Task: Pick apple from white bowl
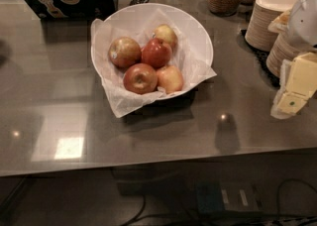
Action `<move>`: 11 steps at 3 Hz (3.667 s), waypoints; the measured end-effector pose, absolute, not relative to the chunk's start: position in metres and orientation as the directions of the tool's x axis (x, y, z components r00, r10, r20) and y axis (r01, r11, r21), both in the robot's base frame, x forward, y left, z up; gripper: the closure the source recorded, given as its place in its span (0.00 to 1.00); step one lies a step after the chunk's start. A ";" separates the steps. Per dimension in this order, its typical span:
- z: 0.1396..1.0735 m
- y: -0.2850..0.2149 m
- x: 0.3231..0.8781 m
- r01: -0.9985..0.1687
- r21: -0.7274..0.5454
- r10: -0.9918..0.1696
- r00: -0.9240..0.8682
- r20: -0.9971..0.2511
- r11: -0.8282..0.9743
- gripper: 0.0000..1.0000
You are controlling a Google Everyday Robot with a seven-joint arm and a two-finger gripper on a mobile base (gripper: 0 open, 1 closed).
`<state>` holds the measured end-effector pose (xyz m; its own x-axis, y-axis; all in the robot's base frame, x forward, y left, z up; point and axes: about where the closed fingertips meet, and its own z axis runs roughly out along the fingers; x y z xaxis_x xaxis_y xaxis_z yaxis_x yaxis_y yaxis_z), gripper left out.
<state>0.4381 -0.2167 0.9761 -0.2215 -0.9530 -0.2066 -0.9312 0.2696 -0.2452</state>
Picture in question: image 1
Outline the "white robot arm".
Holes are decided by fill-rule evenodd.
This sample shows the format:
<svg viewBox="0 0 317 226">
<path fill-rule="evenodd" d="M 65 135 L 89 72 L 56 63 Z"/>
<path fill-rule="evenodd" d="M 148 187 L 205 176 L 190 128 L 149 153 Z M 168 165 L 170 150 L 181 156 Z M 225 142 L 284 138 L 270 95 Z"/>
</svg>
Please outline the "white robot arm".
<svg viewBox="0 0 317 226">
<path fill-rule="evenodd" d="M 266 60 L 280 86 L 270 115 L 287 119 L 295 116 L 317 91 L 317 0 L 298 0 L 287 25 L 274 21 L 270 28 L 284 29 Z"/>
</svg>

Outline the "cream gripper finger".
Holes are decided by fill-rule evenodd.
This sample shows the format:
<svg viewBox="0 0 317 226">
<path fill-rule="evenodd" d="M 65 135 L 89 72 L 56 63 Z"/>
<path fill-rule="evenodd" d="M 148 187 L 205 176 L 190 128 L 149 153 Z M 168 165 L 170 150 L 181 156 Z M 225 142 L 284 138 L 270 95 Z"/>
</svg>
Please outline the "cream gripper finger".
<svg viewBox="0 0 317 226">
<path fill-rule="evenodd" d="M 286 91 L 286 82 L 290 73 L 292 61 L 285 60 L 280 71 L 280 88 L 277 91 L 270 110 L 270 115 L 276 119 L 287 119 L 295 116 L 307 103 L 295 94 Z"/>
<path fill-rule="evenodd" d="M 317 91 L 317 55 L 307 53 L 297 56 L 291 63 L 286 91 L 305 100 Z"/>
</svg>

